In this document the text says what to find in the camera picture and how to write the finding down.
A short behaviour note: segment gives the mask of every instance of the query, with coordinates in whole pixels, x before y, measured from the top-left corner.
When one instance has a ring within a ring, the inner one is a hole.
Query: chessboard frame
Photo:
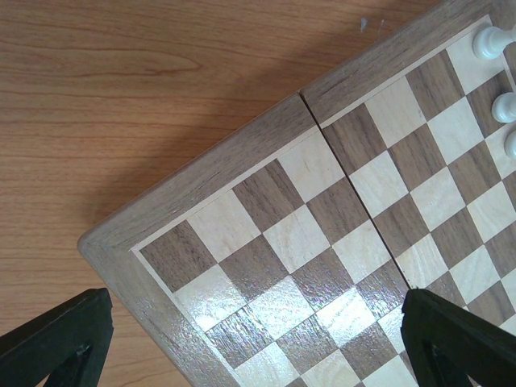
[[[449,0],[278,103],[85,233],[81,254],[193,385],[238,385],[131,248],[301,134],[489,15],[511,28],[510,0]],[[506,50],[516,77],[516,47]]]

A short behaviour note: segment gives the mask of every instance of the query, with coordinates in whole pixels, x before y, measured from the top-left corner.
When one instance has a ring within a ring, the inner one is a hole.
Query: white chess piece
[[[516,160],[516,131],[507,136],[505,148],[507,156]]]
[[[516,93],[505,93],[498,96],[494,100],[491,112],[499,123],[516,121]]]
[[[513,42],[516,42],[516,25],[508,31],[498,27],[487,27],[476,34],[473,40],[473,52],[479,59],[492,60],[498,58]]]

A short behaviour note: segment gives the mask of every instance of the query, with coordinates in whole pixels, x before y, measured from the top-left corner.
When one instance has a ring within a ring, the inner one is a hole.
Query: black object
[[[0,386],[90,387],[113,335],[107,289],[89,289],[0,337]]]
[[[423,289],[409,290],[402,337],[420,387],[516,386],[516,337]]]

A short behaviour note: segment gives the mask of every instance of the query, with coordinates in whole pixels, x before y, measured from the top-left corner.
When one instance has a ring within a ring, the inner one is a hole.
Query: wooden chessboard
[[[445,2],[84,235],[194,385],[416,385],[399,328],[427,288],[516,333],[509,1]]]

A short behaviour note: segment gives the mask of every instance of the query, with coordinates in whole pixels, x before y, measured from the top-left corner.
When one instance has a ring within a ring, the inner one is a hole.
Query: chessboard
[[[413,288],[516,334],[516,124],[491,115],[516,52],[472,52],[514,22],[505,1],[439,5],[89,231],[82,254],[193,385],[416,386]]]

